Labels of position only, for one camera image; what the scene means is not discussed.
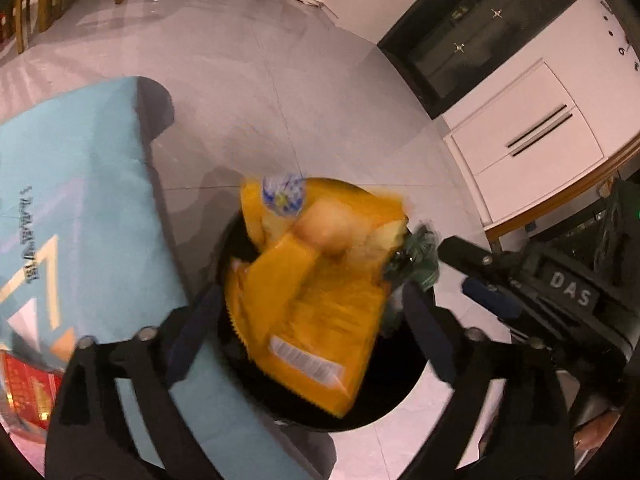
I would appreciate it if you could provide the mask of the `right hand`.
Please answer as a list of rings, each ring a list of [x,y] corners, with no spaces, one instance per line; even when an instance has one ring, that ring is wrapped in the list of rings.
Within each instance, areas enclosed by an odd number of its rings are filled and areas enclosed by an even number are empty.
[[[574,432],[574,449],[588,452],[600,448],[619,419],[620,411],[608,410],[586,422]]]

